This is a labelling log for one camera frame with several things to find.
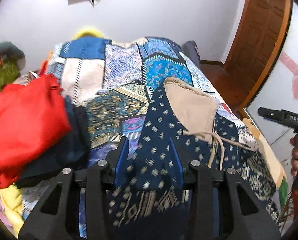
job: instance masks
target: human hand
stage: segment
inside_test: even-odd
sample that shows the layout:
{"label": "human hand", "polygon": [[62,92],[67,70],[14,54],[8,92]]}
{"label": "human hand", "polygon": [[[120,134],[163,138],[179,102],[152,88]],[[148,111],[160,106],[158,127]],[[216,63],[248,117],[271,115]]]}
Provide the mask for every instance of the human hand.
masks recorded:
{"label": "human hand", "polygon": [[293,138],[290,139],[290,143],[295,146],[292,149],[292,159],[291,159],[291,174],[296,176],[298,173],[298,134],[296,134]]}

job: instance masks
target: baseboard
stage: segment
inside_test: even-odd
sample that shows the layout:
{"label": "baseboard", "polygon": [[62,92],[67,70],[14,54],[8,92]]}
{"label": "baseboard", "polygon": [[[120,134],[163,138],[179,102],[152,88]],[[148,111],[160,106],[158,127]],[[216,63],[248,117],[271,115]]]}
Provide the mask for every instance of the baseboard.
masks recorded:
{"label": "baseboard", "polygon": [[223,63],[221,61],[213,61],[213,60],[201,60],[201,64],[205,65],[218,65],[223,67]]}

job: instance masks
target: wall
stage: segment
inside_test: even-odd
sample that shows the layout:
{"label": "wall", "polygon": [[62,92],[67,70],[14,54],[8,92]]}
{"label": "wall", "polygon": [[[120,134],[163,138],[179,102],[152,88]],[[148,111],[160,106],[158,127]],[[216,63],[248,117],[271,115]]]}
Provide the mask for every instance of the wall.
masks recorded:
{"label": "wall", "polygon": [[2,0],[0,40],[10,40],[35,70],[57,43],[72,39],[85,25],[105,37],[130,42],[143,36],[167,37],[182,45],[195,40],[201,58],[220,61],[240,0]]}
{"label": "wall", "polygon": [[295,3],[293,3],[290,27],[279,60],[265,85],[247,108],[277,158],[280,161],[286,160],[284,164],[289,175],[292,150],[289,140],[293,137],[293,129],[258,116],[257,110],[261,106],[298,113],[298,6]]}
{"label": "wall", "polygon": [[226,48],[224,50],[224,53],[222,55],[221,62],[223,64],[225,63],[225,61],[228,57],[228,54],[230,52],[230,49],[231,49],[231,46],[233,44],[234,38],[236,36],[236,31],[238,30],[239,23],[240,23],[241,16],[242,16],[242,12],[243,12],[243,8],[244,8],[244,2],[245,2],[245,0],[239,0],[238,7],[237,7],[237,10],[236,10],[236,18],[233,22],[233,26],[232,26],[230,36],[228,38],[227,46],[226,46]]}

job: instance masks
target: wooden floor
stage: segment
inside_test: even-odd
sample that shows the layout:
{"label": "wooden floor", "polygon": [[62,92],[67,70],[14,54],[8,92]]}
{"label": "wooden floor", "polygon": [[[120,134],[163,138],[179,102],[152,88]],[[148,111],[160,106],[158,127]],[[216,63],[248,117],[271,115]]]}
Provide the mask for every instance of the wooden floor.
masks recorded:
{"label": "wooden floor", "polygon": [[248,93],[219,65],[201,64],[201,70],[235,114]]}

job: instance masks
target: bed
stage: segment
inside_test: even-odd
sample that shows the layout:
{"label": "bed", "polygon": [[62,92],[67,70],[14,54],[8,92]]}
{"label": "bed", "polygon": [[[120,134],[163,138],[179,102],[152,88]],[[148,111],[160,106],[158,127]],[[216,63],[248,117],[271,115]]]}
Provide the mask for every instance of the bed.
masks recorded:
{"label": "bed", "polygon": [[[152,98],[156,90],[160,91],[159,86],[166,77],[179,78],[191,87],[211,95],[218,104],[216,116],[218,127],[221,128],[217,132],[229,140],[236,140],[255,149],[247,151],[224,144],[223,170],[234,167],[249,182],[272,219],[278,222],[288,195],[284,169],[265,138],[260,135],[255,139],[248,126],[234,116],[221,95],[178,44],[160,37],[144,37],[131,43],[119,43],[86,36],[56,45],[45,73],[58,79],[64,97],[69,96],[72,103],[86,109],[91,138],[88,166],[104,159],[110,150],[116,149],[121,136],[129,139],[128,159],[137,156],[143,128],[148,126],[146,115],[155,108],[152,107]],[[224,132],[222,128],[233,129],[235,136]],[[216,156],[212,163],[208,163],[211,151],[198,154],[197,158],[217,169],[220,156],[217,155],[219,146],[215,147]],[[42,181],[35,187],[20,189],[23,220],[28,217],[48,185],[49,181]],[[133,238],[139,233],[135,228],[146,232],[154,223],[167,220],[164,228],[176,228],[168,232],[167,237],[180,239],[185,232],[191,192],[166,192],[138,192],[132,197],[126,189],[108,192],[110,223],[115,228],[116,237]],[[80,236],[86,238],[85,189],[81,189],[79,225]],[[162,231],[161,228],[157,229],[155,237],[162,239]]]}

